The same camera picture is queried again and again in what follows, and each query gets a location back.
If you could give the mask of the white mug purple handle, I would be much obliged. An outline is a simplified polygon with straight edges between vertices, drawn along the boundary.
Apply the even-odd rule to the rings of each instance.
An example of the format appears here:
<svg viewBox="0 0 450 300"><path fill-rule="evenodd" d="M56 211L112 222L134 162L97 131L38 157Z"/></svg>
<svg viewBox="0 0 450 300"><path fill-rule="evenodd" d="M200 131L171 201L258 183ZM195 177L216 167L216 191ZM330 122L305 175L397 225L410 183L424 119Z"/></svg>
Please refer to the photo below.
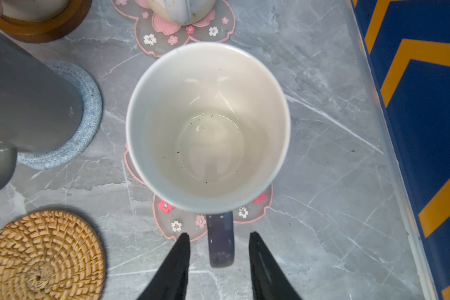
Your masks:
<svg viewBox="0 0 450 300"><path fill-rule="evenodd" d="M251 54L199 42L143 74L129 102L126 141L146 186L168 205L205 217L210 264L235 260L235 210L278 175L290 145L278 80Z"/></svg>

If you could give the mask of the woven rattan round coaster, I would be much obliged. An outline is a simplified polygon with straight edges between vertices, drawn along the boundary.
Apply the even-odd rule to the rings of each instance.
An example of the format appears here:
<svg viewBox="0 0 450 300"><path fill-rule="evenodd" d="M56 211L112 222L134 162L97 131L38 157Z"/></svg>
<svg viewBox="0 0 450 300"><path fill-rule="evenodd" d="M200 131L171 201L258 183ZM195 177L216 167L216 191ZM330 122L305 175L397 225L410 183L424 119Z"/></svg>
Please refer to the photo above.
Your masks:
<svg viewBox="0 0 450 300"><path fill-rule="evenodd" d="M105 281L100 238L72 212L35 212L0 231L0 300L98 300Z"/></svg>

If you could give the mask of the cream white mug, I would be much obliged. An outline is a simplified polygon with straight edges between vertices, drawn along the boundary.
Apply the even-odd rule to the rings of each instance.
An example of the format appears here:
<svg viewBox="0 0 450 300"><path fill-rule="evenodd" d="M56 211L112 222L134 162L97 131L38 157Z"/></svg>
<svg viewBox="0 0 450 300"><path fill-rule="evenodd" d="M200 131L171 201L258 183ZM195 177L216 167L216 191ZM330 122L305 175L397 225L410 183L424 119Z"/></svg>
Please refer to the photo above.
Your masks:
<svg viewBox="0 0 450 300"><path fill-rule="evenodd" d="M205 18L216 0L147 0L156 15L176 25L191 25Z"/></svg>

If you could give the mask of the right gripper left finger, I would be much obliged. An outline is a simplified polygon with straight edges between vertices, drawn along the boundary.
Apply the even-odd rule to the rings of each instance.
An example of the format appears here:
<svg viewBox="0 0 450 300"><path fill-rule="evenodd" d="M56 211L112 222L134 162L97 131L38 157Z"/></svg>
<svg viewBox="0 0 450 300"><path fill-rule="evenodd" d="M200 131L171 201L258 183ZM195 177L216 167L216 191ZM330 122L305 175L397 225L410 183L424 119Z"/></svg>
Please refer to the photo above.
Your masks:
<svg viewBox="0 0 450 300"><path fill-rule="evenodd" d="M190 257L190 236L183 233L138 299L185 300Z"/></svg>

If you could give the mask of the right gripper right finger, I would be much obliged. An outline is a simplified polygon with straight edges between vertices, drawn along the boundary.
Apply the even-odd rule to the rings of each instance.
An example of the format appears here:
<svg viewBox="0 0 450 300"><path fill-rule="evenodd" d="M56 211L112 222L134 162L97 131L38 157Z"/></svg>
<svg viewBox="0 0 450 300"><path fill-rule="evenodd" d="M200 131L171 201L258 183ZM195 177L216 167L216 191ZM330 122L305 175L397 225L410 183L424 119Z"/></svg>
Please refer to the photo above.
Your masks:
<svg viewBox="0 0 450 300"><path fill-rule="evenodd" d="M255 300L301 300L258 232L250 234L249 258Z"/></svg>

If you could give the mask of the brown wooden round coaster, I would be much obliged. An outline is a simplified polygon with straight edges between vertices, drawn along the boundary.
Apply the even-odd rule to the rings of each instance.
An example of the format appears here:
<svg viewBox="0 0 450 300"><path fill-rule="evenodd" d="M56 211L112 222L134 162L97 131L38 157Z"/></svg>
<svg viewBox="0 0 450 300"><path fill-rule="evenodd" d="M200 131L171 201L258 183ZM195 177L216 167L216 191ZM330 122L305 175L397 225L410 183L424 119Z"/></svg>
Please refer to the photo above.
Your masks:
<svg viewBox="0 0 450 300"><path fill-rule="evenodd" d="M92 1L69 1L57 16L40 22L26 22L0 17L0 30L9 37L25 43L48 43L72 33L85 20Z"/></svg>

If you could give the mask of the grey green mug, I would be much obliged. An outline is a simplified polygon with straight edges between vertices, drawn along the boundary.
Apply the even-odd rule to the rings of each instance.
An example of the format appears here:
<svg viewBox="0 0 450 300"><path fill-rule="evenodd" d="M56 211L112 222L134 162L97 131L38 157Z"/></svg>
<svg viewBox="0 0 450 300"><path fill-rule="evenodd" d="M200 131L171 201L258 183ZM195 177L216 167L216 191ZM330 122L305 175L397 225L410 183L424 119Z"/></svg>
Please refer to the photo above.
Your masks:
<svg viewBox="0 0 450 300"><path fill-rule="evenodd" d="M83 117L78 90L0 33L0 191L18 153L47 153L75 134Z"/></svg>

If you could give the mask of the blue woven round coaster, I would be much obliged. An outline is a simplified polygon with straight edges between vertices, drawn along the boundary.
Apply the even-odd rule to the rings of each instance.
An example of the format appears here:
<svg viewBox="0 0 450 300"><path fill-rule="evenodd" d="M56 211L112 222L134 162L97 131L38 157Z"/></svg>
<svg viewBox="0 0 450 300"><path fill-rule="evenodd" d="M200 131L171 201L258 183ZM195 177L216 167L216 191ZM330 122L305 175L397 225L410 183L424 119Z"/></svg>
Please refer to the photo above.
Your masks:
<svg viewBox="0 0 450 300"><path fill-rule="evenodd" d="M65 165L79 156L98 132L103 115L103 99L93 77L83 68L66 61L51 60L45 65L68 80L82 100L83 114L74 135L61 147L44 153L20 152L17 161L34 170L49 170Z"/></svg>

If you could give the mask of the pink flower coaster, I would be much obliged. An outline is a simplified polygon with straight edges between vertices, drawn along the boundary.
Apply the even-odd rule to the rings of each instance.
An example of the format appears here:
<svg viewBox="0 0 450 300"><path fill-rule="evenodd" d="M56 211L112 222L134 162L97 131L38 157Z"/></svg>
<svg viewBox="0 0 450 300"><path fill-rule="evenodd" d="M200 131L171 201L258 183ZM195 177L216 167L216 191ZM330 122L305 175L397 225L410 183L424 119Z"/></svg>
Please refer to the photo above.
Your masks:
<svg viewBox="0 0 450 300"><path fill-rule="evenodd" d="M189 25L166 21L147 1L113 1L112 5L120 15L134 21L137 45L155 58L190 43L225 43L236 30L236 16L227 1L216 1L205 17Z"/></svg>
<svg viewBox="0 0 450 300"><path fill-rule="evenodd" d="M255 200L233 211L234 223L244 225L264 218L273 204L273 195L271 185ZM168 240L176 241L181 234L187 233L191 241L196 241L207 234L206 216L203 214L179 209L157 195L152 199L152 211L159 230Z"/></svg>

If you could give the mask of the orange peach mug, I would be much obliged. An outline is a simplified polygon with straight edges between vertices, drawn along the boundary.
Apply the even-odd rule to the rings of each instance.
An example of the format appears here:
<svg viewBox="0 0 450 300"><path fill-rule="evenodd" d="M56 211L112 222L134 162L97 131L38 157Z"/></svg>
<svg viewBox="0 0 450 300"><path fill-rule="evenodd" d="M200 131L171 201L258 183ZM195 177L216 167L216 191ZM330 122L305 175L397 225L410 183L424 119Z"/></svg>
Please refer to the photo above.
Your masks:
<svg viewBox="0 0 450 300"><path fill-rule="evenodd" d="M68 0L0 0L0 17L36 23L54 18L68 4Z"/></svg>

